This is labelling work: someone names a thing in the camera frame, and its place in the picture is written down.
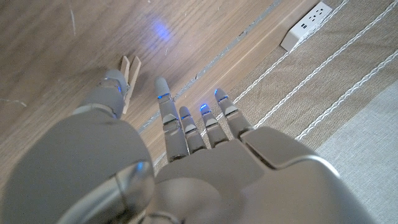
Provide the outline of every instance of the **beige carpet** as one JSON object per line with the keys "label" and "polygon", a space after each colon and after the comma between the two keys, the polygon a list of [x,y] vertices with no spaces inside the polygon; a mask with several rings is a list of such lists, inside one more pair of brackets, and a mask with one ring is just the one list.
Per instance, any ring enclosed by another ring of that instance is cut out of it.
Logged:
{"label": "beige carpet", "polygon": [[[398,1],[324,2],[337,10],[316,33],[289,54],[275,49],[228,93],[236,99],[263,77],[238,108],[252,124],[261,121],[313,149],[398,79]],[[212,110],[220,113],[216,105]],[[220,123],[227,132],[223,118]],[[204,130],[202,120],[197,125]],[[159,170],[165,157],[155,163]],[[385,193],[397,199],[397,192]]]}

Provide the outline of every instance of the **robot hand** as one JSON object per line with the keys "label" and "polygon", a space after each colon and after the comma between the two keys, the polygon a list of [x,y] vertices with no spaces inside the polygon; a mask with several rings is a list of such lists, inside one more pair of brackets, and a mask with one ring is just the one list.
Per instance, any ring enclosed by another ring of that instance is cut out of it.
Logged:
{"label": "robot hand", "polygon": [[181,125],[166,81],[155,86],[170,163],[141,223],[373,222],[326,160],[274,129],[255,130],[223,90],[215,97],[234,139],[203,105],[207,149],[186,107]]}

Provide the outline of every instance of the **wood grain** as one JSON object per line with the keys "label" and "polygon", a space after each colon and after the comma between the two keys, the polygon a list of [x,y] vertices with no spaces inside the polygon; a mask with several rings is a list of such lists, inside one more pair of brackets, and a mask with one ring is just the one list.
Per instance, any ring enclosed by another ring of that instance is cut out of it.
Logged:
{"label": "wood grain", "polygon": [[[123,119],[138,129],[157,110],[154,79],[173,94],[215,58],[273,1],[5,1],[0,5],[0,190],[18,159],[70,115],[123,55],[142,61]],[[283,1],[222,58],[177,106],[211,103],[215,87],[240,81],[308,11],[314,0]],[[164,150],[156,121],[144,141]]]}

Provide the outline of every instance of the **white stripe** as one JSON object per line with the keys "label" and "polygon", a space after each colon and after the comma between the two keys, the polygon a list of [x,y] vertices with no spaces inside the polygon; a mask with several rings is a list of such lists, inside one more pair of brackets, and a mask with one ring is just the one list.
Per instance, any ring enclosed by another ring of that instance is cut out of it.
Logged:
{"label": "white stripe", "polygon": [[285,98],[281,99],[277,105],[275,105],[270,112],[268,112],[265,117],[261,118],[259,122],[254,125],[254,128],[260,127],[266,119],[268,119],[272,114],[274,114],[290,97],[292,97],[301,87],[303,87],[306,82],[311,80],[323,67],[325,67],[329,62],[331,62],[335,57],[337,57],[342,51],[344,51],[348,46],[358,40],[366,31],[373,27],[378,21],[380,21],[388,12],[390,12],[394,6],[397,4],[398,0],[391,3],[384,12],[378,15],[371,23],[369,23],[363,30],[357,33],[352,39],[350,39],[345,45],[341,46],[333,55],[328,57],[324,62],[322,62],[319,67],[314,69],[314,71],[309,74],[303,81],[301,81],[290,93],[288,93]]}
{"label": "white stripe", "polygon": [[[297,47],[299,47],[302,43],[308,40],[314,33],[320,30],[323,25],[325,25],[349,0],[344,0],[338,7],[336,7],[333,12],[327,16],[316,29],[312,30],[304,39],[300,39],[299,42],[293,47],[290,52],[286,52],[283,56],[281,56],[278,61],[273,63],[271,67],[269,67],[262,75],[259,76],[251,85],[249,85],[246,90],[244,90],[234,101],[233,103],[237,103],[240,99],[242,99],[247,93],[249,93],[266,75],[268,75],[273,69],[280,64],[290,53],[292,53]],[[223,114],[220,113],[216,118],[220,120],[223,117]],[[201,132],[201,136],[203,137],[206,134],[206,130]]]}
{"label": "white stripe", "polygon": [[156,166],[156,164],[158,164],[160,162],[160,160],[162,160],[162,158],[166,156],[166,152],[163,152],[161,156],[159,156],[155,162],[154,162],[154,166]]}
{"label": "white stripe", "polygon": [[296,137],[296,140],[301,140],[306,136],[319,122],[323,121],[334,109],[336,109],[347,97],[349,97],[356,89],[367,82],[380,69],[384,68],[389,62],[391,62],[398,55],[396,50],[392,55],[388,56],[383,62],[381,62],[376,68],[372,69],[367,75],[365,75],[359,82],[355,83],[350,89],[348,89],[343,95],[341,95],[336,102],[334,102],[328,109],[326,109],[319,117],[315,119],[304,131]]}

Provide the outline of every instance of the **electrical outlet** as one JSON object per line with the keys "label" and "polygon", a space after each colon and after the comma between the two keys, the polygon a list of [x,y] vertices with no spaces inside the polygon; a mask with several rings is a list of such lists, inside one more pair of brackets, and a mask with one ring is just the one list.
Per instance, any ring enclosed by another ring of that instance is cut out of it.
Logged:
{"label": "electrical outlet", "polygon": [[307,15],[305,15],[296,25],[286,34],[284,40],[280,44],[285,50],[291,51],[297,42],[305,37],[311,30],[317,27],[331,12],[331,7],[323,2],[319,2]]}

